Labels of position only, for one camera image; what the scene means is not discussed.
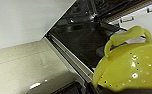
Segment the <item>teapot handle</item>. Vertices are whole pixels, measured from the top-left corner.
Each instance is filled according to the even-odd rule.
[[[107,42],[107,44],[105,46],[105,49],[104,49],[105,56],[106,57],[109,56],[110,47],[112,45],[118,46],[129,39],[139,38],[143,34],[146,36],[146,43],[152,43],[152,36],[151,36],[150,31],[148,31],[147,29],[142,28],[140,26],[134,26],[122,34],[112,35],[110,40]]]

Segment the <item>metal trim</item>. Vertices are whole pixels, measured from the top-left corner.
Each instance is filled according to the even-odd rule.
[[[50,39],[62,50],[60,53],[65,57],[69,64],[85,79],[86,82],[92,82],[93,72],[79,60],[69,49],[67,49],[57,38],[50,34]]]

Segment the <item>stainless steel edge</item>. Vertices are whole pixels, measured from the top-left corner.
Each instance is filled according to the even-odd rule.
[[[85,79],[86,82],[92,82],[93,72],[79,60],[70,50],[68,50],[57,38],[50,34],[50,38],[62,49],[61,54],[66,58],[69,64]]]

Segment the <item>white wall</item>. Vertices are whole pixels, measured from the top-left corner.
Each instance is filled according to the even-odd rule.
[[[75,0],[0,0],[0,49],[39,41]]]

